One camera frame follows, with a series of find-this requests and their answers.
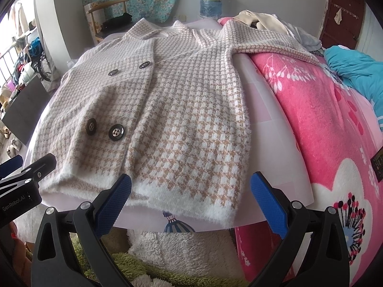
pink bedsheet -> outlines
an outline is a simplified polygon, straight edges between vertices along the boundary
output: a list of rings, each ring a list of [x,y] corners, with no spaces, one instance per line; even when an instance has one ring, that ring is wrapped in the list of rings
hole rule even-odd
[[[352,285],[383,242],[381,189],[370,163],[382,146],[382,135],[374,129],[371,117],[372,127],[368,126],[355,92],[323,60],[321,66],[314,66],[275,53],[250,58],[273,89],[294,131],[314,193],[315,202],[308,207],[337,209],[349,249]],[[269,240],[269,255],[255,254],[260,246],[254,240],[257,225],[236,228],[249,280],[257,274],[249,271],[251,263],[260,263],[273,250]]]

electrical outlet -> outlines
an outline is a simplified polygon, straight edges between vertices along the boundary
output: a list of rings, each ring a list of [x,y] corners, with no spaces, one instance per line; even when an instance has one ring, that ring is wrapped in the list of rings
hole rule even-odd
[[[186,15],[179,15],[179,16],[178,16],[178,20],[179,20],[180,22],[185,22],[185,21],[186,21]]]

coat button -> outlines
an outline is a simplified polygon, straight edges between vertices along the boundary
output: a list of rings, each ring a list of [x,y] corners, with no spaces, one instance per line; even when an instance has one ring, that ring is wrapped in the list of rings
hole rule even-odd
[[[113,125],[108,133],[109,138],[112,141],[119,141],[125,136],[124,127],[121,124]]]
[[[144,63],[140,64],[139,68],[144,69],[148,66],[150,66],[150,61],[145,61]]]
[[[114,69],[108,73],[108,76],[114,76],[118,73],[118,69]]]
[[[85,130],[89,136],[93,136],[96,133],[97,121],[95,118],[91,118],[87,121],[85,125]]]

coat collar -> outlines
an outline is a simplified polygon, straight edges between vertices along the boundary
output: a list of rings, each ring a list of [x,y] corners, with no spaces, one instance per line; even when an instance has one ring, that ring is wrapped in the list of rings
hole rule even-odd
[[[191,29],[180,21],[174,22],[171,27],[162,28],[142,18],[126,33],[126,36],[146,40],[155,35],[156,37],[171,37],[185,32],[191,32]]]

coat sleeve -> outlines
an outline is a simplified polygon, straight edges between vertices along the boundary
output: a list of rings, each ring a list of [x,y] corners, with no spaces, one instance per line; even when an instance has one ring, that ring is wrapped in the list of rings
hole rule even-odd
[[[319,65],[318,59],[289,35],[258,30],[235,20],[229,20],[220,34],[233,46],[233,53],[271,52]]]

